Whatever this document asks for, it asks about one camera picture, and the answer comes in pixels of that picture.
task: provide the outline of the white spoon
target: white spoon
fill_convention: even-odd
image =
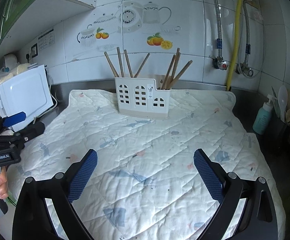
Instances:
[[[281,110],[281,121],[285,122],[285,110],[287,106],[287,100],[288,100],[288,94],[287,94],[287,89],[283,85],[279,88],[278,91],[278,105]]]

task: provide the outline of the kitchen cabinet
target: kitchen cabinet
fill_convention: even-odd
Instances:
[[[0,0],[0,59],[51,26],[95,5],[96,0]]]

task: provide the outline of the white microwave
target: white microwave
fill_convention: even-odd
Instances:
[[[14,132],[25,128],[52,105],[44,65],[29,69],[0,85],[0,116],[26,114],[23,122],[10,127]]]

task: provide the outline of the silver screw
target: silver screw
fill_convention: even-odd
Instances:
[[[266,182],[266,179],[264,179],[263,177],[259,177],[258,178],[258,181],[260,182],[260,183],[265,183]]]
[[[229,172],[228,173],[228,176],[231,178],[231,179],[236,179],[237,178],[237,175],[235,172]]]
[[[31,183],[32,181],[33,181],[33,178],[32,177],[28,177],[25,180],[26,183]]]
[[[56,175],[55,175],[55,178],[56,179],[61,179],[61,178],[63,178],[64,177],[64,174],[62,173],[62,172],[59,172],[59,173],[57,173]]]

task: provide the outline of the wall notice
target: wall notice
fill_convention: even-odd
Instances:
[[[51,29],[38,38],[38,50],[46,49],[54,43],[54,29]]]

